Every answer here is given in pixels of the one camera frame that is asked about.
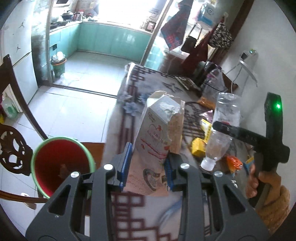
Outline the right hand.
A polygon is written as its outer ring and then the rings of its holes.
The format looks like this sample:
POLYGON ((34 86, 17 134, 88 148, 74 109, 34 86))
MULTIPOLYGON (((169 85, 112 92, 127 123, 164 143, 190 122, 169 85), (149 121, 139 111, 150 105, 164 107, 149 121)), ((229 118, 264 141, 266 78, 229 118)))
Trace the right hand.
POLYGON ((255 176, 255 165, 252 164, 249 169, 248 181, 245 188, 247 198, 253 198, 257 195, 257 187, 259 181, 269 184, 270 189, 265 199, 264 205, 268 205, 276 201, 280 197, 281 177, 276 171, 261 171, 258 178, 255 176))

